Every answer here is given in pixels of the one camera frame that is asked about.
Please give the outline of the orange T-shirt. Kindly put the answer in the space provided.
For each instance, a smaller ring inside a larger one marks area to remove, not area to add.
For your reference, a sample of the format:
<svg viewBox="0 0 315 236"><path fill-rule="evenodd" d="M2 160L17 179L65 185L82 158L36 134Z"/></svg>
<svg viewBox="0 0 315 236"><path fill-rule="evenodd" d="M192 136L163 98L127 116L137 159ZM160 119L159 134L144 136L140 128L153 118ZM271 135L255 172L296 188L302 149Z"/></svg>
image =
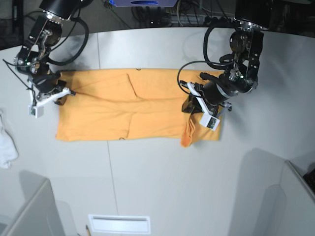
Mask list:
<svg viewBox="0 0 315 236"><path fill-rule="evenodd" d="M63 71L75 91L59 108L56 138L61 141L111 141L179 138L181 146L217 141L221 130L199 122L200 113L182 112L187 95L177 77L202 83L199 71L176 69L105 69Z"/></svg>

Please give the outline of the white cloth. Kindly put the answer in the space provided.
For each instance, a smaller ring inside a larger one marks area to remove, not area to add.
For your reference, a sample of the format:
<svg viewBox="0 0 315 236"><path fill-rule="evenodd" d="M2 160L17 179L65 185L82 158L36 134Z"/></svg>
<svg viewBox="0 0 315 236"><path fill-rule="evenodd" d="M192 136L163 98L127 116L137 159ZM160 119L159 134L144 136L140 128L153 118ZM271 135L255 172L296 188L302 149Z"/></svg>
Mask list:
<svg viewBox="0 0 315 236"><path fill-rule="evenodd" d="M3 111L0 111L0 167L9 169L13 161L19 157L16 146L4 125Z"/></svg>

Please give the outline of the blue grey device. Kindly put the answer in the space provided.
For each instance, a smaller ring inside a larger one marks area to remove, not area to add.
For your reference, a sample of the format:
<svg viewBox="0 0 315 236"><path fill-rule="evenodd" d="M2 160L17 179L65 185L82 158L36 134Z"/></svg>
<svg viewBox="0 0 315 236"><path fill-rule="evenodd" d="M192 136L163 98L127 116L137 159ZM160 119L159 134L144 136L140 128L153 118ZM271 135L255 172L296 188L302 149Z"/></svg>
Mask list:
<svg viewBox="0 0 315 236"><path fill-rule="evenodd" d="M110 0L109 2L116 7L173 7L177 3L177 0Z"/></svg>

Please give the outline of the grey box left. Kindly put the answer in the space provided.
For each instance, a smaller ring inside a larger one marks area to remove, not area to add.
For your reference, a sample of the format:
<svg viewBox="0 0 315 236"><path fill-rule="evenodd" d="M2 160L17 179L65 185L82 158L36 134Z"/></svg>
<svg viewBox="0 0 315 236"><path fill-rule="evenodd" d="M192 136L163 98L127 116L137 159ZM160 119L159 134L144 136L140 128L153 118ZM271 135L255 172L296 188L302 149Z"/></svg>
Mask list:
<svg viewBox="0 0 315 236"><path fill-rule="evenodd" d="M49 179L45 178L32 196L6 225L2 236L64 236L65 232Z"/></svg>

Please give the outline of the grey box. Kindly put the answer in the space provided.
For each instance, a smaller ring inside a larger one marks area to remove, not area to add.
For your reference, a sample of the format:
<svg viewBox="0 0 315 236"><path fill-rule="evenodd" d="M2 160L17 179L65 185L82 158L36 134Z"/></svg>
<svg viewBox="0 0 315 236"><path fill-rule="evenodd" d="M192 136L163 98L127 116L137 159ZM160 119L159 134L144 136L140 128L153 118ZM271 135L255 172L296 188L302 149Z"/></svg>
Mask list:
<svg viewBox="0 0 315 236"><path fill-rule="evenodd" d="M65 232L49 179L45 178L32 196L6 225L2 236L64 236Z"/></svg>
<svg viewBox="0 0 315 236"><path fill-rule="evenodd" d="M315 195L291 162L284 163L280 182L266 189L256 226L260 236L315 234Z"/></svg>

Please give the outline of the white paper label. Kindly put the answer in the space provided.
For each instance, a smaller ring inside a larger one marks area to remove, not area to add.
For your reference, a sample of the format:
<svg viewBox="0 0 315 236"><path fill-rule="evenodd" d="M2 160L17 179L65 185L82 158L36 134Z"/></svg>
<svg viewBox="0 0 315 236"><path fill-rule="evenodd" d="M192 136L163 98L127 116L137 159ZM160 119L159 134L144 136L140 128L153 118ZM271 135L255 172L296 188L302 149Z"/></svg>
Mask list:
<svg viewBox="0 0 315 236"><path fill-rule="evenodd" d="M88 215L93 232L110 234L150 235L149 216Z"/></svg>

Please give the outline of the black keyboard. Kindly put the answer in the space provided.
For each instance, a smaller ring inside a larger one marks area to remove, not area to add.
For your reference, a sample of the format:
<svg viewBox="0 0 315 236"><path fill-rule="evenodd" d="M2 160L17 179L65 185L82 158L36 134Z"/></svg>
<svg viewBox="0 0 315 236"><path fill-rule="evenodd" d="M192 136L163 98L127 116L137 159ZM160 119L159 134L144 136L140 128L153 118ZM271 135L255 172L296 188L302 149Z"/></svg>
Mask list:
<svg viewBox="0 0 315 236"><path fill-rule="evenodd" d="M315 193L315 171L306 173L303 176L303 179L307 183L308 187L312 190L312 192Z"/></svg>

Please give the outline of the pencil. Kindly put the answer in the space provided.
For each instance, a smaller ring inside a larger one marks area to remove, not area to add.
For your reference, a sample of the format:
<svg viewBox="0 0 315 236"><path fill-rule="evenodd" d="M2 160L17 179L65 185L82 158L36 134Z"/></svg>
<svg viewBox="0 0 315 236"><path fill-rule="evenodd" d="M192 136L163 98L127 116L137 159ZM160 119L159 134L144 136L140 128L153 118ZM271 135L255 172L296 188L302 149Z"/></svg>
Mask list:
<svg viewBox="0 0 315 236"><path fill-rule="evenodd" d="M92 236L88 225L86 225L87 236Z"/></svg>

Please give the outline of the grey box right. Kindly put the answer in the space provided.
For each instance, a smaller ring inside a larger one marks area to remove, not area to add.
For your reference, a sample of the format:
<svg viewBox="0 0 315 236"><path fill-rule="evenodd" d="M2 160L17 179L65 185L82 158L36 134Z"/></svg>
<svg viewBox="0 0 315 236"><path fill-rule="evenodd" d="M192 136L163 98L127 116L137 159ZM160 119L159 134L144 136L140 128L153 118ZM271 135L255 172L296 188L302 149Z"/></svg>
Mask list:
<svg viewBox="0 0 315 236"><path fill-rule="evenodd" d="M291 162L284 163L280 182L266 189L256 226L260 236L315 234L315 195Z"/></svg>

